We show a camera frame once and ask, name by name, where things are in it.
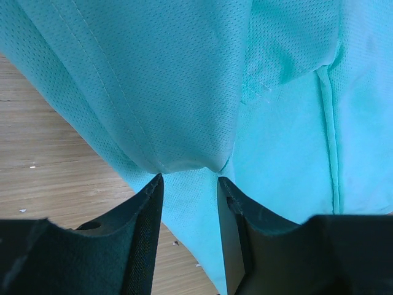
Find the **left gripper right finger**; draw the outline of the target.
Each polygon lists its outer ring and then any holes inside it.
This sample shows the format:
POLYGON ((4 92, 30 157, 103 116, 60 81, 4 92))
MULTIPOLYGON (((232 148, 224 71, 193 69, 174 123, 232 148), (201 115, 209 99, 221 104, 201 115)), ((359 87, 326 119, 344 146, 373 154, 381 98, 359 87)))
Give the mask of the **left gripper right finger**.
POLYGON ((296 224, 217 182, 228 294, 391 294, 392 216, 315 215, 296 224))

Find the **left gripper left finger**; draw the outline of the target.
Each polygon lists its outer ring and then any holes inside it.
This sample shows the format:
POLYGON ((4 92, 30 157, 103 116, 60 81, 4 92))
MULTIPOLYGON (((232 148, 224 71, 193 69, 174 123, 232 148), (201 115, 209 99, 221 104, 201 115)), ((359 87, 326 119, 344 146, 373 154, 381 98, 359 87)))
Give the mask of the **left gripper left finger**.
POLYGON ((1 293, 150 294, 163 193, 157 175, 76 229, 48 219, 3 219, 1 293))

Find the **teal t shirt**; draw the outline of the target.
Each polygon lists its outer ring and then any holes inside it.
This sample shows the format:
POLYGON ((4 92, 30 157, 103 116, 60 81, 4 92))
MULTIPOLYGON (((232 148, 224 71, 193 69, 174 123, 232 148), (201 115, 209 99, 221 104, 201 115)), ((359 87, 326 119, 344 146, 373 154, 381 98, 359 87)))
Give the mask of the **teal t shirt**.
POLYGON ((297 223, 392 211, 391 1, 2 1, 1 52, 227 292, 217 180, 297 223))

